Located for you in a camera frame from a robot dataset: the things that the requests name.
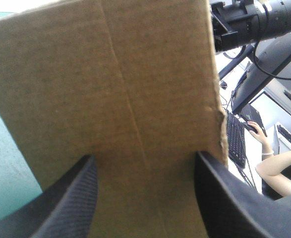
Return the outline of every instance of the computer monitor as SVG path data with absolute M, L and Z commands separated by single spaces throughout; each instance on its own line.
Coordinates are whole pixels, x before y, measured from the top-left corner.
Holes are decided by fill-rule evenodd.
M 291 33 L 275 39 L 259 56 L 259 65 L 267 72 L 277 75 L 291 62 Z M 244 74 L 233 92 L 232 112 L 241 109 L 272 80 L 254 64 Z

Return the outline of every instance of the woman's hand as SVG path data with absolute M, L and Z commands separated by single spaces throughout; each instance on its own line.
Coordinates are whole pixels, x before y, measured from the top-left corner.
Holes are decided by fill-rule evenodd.
M 254 122 L 254 121 L 248 121 L 248 125 L 256 129 L 257 133 L 255 133 L 252 130 L 249 131 L 250 134 L 253 135 L 253 137 L 255 139 L 257 139 L 259 142 L 261 142 L 262 145 L 269 145 L 270 144 L 268 138 L 265 136 L 265 134 L 263 133 L 263 130 L 258 125 L 258 123 Z

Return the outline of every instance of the cardboard flap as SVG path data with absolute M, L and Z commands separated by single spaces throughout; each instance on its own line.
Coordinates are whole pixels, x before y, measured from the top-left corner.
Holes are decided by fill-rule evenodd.
M 194 153 L 225 163 L 207 1 L 82 0 L 0 21 L 0 115 L 45 189 L 97 159 L 90 237 L 206 237 Z

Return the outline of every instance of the desk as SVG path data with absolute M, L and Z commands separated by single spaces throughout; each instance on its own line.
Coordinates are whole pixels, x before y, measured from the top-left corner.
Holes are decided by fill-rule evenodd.
M 260 113 L 264 128 L 269 129 L 279 121 L 291 133 L 291 115 L 266 94 L 260 95 L 251 105 Z
M 244 129 L 244 139 L 245 139 L 246 156 L 250 163 L 251 172 L 253 175 L 255 186 L 258 192 L 262 194 L 262 179 L 255 170 L 255 166 L 262 161 L 262 144 L 259 141 L 257 141 L 246 129 Z M 244 179 L 239 174 L 236 166 L 231 161 L 231 159 L 228 159 L 228 166 L 229 166 L 228 167 L 229 171 L 233 175 L 235 175 L 238 179 L 244 182 Z M 248 176 L 248 178 L 252 181 L 247 163 L 243 171 Z

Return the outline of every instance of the person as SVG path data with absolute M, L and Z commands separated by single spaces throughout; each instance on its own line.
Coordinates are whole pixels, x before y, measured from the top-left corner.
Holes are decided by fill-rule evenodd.
M 291 195 L 291 180 L 281 174 L 281 171 L 291 165 L 291 151 L 274 156 L 270 142 L 261 127 L 253 121 L 248 121 L 248 125 L 256 129 L 257 133 L 252 130 L 249 132 L 262 144 L 262 162 L 255 170 L 281 196 Z

